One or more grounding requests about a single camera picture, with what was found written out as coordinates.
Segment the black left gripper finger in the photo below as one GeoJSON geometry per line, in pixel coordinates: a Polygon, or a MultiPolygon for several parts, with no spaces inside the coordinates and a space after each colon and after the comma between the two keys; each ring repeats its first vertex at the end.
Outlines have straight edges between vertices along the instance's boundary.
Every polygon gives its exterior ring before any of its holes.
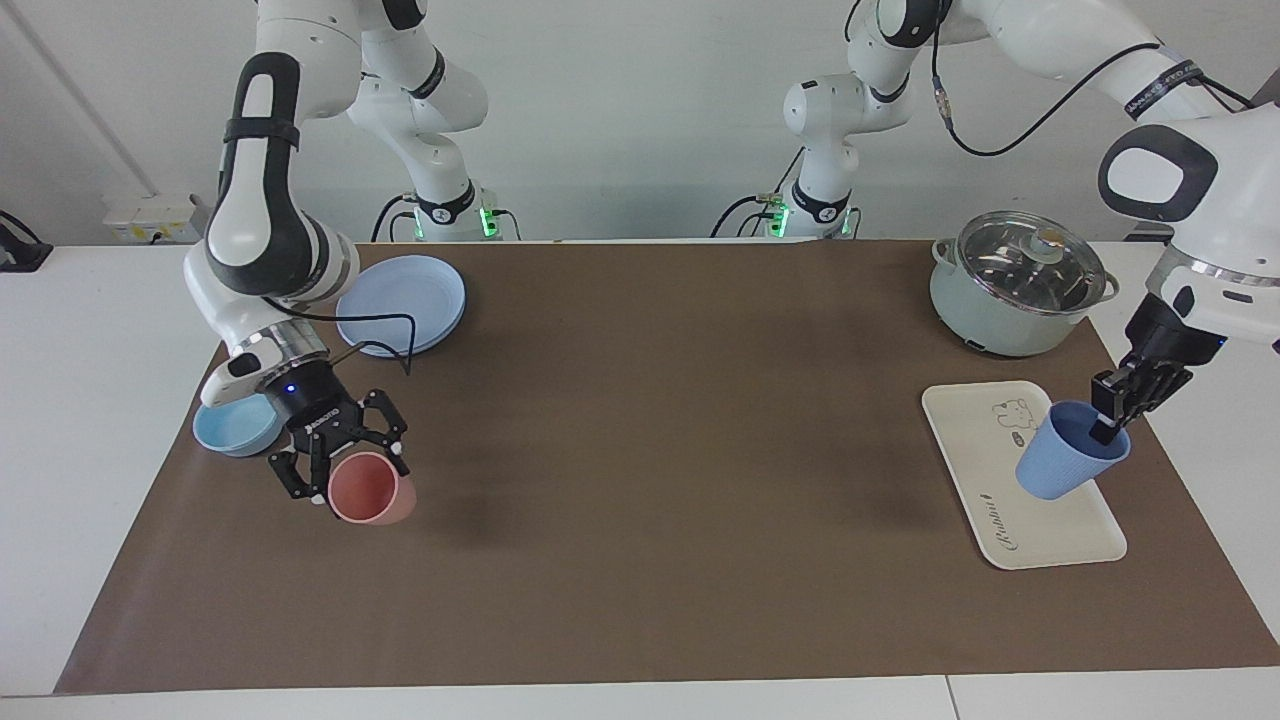
{"type": "Polygon", "coordinates": [[[1092,406],[1098,413],[1092,439],[1110,446],[1128,425],[1140,418],[1139,368],[1123,365],[1092,379],[1092,406]]]}
{"type": "Polygon", "coordinates": [[[1135,368],[1135,416],[1152,413],[1193,378],[1180,363],[1140,363],[1135,368]]]}

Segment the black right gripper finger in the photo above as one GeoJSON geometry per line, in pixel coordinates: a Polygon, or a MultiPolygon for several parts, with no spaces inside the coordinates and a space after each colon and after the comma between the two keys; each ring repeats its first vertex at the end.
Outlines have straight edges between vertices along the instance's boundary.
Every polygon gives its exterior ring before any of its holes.
{"type": "Polygon", "coordinates": [[[408,429],[407,421],[402,418],[394,402],[384,389],[370,389],[358,402],[358,411],[355,427],[349,430],[356,442],[365,442],[378,446],[385,459],[397,471],[408,471],[408,464],[403,455],[402,437],[408,429]],[[364,415],[367,410],[374,410],[387,421],[385,430],[375,430],[364,424],[364,415]]]}
{"type": "Polygon", "coordinates": [[[271,451],[268,464],[291,498],[317,498],[328,502],[328,488],[332,474],[332,459],[325,439],[307,439],[300,448],[296,445],[271,451]],[[306,473],[300,473],[297,461],[306,456],[306,473]]]}

